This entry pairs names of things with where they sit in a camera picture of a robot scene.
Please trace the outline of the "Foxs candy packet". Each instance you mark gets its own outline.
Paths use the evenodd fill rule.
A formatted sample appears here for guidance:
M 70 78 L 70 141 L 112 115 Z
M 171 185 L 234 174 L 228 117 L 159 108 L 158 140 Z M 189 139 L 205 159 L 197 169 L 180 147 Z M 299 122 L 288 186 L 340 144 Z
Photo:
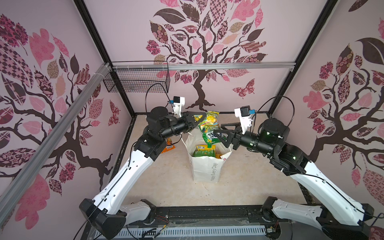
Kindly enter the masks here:
M 219 114 L 219 112 L 207 112 L 204 120 L 198 125 L 202 133 L 203 140 L 209 148 L 213 144 L 221 142 L 218 137 L 214 136 L 214 130 L 220 130 L 218 123 Z

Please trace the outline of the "orange snack packet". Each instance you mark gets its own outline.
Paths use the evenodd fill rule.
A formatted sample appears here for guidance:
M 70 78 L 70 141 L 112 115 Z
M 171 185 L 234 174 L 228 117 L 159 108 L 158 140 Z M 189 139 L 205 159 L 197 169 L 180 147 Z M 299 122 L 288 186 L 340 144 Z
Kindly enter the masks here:
M 173 145 L 172 139 L 171 138 L 167 138 L 167 145 L 164 148 L 164 150 L 162 151 L 162 154 L 166 153 L 166 152 L 169 152 L 169 151 L 173 150 L 174 148 L 175 148 L 175 146 Z

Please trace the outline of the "white paper bag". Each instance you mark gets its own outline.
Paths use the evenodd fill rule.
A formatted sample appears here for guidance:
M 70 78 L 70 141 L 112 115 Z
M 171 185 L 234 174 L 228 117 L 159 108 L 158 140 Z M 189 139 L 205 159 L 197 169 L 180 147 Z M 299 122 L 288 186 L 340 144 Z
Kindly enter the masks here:
M 186 141 L 182 140 L 187 149 L 188 158 L 192 168 L 195 182 L 217 183 L 220 179 L 221 169 L 226 160 L 231 156 L 231 147 L 226 148 L 222 143 L 214 144 L 215 154 L 211 156 L 194 157 L 197 146 L 205 145 L 203 135 L 198 129 L 188 133 Z

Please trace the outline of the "green snack packet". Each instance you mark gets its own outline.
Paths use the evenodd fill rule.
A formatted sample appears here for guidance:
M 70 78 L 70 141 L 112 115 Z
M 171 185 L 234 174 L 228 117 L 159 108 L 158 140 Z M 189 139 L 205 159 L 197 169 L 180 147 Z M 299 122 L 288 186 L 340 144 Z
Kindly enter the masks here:
M 216 157 L 216 146 L 212 145 L 197 145 L 192 155 L 195 158 L 198 157 Z

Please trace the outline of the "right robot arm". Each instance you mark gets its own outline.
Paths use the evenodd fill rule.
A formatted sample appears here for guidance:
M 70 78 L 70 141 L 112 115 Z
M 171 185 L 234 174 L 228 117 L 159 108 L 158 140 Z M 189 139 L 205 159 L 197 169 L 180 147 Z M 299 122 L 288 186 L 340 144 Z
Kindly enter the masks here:
M 293 220 L 321 230 L 332 240 L 367 240 L 371 229 L 366 224 L 374 216 L 369 204 L 361 204 L 329 180 L 308 155 L 286 142 L 290 132 L 277 119 L 268 119 L 258 133 L 243 131 L 239 123 L 228 130 L 223 124 L 214 131 L 225 147 L 245 147 L 263 154 L 277 170 L 297 181 L 320 201 L 318 206 L 292 204 L 276 197 L 268 197 L 261 208 L 265 221 Z

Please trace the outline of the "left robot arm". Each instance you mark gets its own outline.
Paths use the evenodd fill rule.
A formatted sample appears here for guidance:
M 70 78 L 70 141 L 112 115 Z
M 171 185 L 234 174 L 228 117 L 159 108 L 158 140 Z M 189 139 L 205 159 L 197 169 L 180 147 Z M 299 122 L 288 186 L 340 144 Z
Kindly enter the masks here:
M 126 225 L 146 220 L 152 210 L 150 203 L 140 201 L 123 206 L 125 197 L 166 148 L 168 138 L 191 132 L 206 117 L 205 112 L 183 112 L 175 117 L 165 107 L 152 109 L 146 117 L 148 125 L 133 144 L 127 162 L 98 195 L 81 202 L 79 208 L 87 222 L 111 240 Z

